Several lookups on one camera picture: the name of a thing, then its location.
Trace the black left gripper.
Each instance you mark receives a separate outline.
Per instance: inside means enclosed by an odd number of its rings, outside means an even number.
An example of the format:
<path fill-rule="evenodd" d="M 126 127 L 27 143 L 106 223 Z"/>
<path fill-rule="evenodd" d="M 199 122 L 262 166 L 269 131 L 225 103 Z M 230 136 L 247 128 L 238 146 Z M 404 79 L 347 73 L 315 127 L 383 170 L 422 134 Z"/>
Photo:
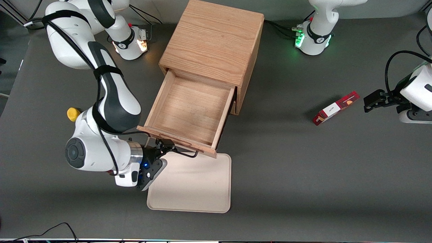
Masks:
<path fill-rule="evenodd" d="M 373 109 L 396 106 L 397 114 L 411 109 L 411 102 L 404 98 L 399 92 L 385 92 L 382 89 L 377 89 L 371 93 L 371 98 L 363 98 L 364 112 L 368 113 Z"/>

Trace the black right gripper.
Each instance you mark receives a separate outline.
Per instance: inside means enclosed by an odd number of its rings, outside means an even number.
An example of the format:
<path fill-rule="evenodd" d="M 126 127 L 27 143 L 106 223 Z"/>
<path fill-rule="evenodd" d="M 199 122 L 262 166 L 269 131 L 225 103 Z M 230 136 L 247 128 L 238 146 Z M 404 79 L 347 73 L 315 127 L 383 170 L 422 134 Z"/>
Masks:
<path fill-rule="evenodd" d="M 156 139 L 156 147 L 141 146 L 142 163 L 141 166 L 161 166 L 161 157 L 166 154 L 165 151 L 175 151 L 176 146 L 170 139 Z"/>

